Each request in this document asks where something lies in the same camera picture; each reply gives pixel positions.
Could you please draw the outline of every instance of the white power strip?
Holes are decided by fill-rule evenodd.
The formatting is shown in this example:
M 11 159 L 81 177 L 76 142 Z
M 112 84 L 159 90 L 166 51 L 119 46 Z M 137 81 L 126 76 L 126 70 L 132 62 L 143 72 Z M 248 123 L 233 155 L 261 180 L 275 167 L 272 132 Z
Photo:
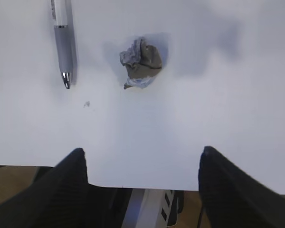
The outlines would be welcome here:
M 122 228 L 166 228 L 174 191 L 133 189 Z

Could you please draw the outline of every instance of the white table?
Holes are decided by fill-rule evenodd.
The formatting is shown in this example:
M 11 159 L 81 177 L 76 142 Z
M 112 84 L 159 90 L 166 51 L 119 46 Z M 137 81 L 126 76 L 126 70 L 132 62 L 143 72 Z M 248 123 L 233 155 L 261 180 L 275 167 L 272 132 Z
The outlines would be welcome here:
M 285 1 L 74 0 L 72 10 L 78 71 L 66 90 L 49 0 L 0 0 L 0 164 L 54 166 L 82 147 L 91 184 L 197 190 L 212 145 L 285 194 Z M 136 36 L 158 45 L 165 67 L 148 88 L 124 90 L 119 52 Z

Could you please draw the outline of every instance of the pen tip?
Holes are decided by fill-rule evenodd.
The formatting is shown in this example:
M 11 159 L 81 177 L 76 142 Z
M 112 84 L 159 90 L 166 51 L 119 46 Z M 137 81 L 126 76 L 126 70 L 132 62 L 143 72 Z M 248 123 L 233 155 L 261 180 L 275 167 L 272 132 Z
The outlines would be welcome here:
M 62 80 L 63 84 L 65 84 L 66 89 L 70 88 L 70 81 L 71 81 L 71 73 L 69 72 L 64 72 L 61 74 L 62 75 Z

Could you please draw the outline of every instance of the pen grip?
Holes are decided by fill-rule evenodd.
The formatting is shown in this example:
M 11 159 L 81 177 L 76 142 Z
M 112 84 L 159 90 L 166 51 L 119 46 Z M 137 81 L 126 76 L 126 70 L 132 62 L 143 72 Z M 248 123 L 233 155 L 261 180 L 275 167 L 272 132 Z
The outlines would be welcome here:
M 73 72 L 72 48 L 68 27 L 54 27 L 60 72 Z

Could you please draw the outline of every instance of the cable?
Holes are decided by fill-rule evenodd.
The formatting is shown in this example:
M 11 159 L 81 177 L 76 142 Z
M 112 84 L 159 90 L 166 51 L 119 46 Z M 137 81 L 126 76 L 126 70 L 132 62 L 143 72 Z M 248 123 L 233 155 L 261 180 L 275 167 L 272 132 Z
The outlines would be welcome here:
M 204 212 L 204 205 L 201 205 L 200 213 L 199 213 L 199 220 L 196 228 L 200 228 L 201 219 L 203 218 L 203 212 Z

